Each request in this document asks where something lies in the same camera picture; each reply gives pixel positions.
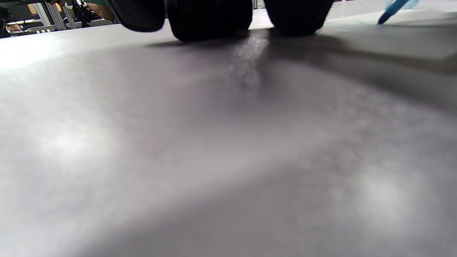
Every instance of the white table surface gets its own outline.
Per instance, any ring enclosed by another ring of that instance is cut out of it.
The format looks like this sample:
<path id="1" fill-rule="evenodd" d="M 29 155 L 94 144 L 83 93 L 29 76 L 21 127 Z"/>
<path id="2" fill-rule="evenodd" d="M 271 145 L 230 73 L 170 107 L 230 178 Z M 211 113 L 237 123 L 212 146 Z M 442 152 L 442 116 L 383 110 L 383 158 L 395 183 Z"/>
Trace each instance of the white table surface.
<path id="1" fill-rule="evenodd" d="M 457 255 L 453 72 L 267 30 L 0 49 L 2 257 Z"/>

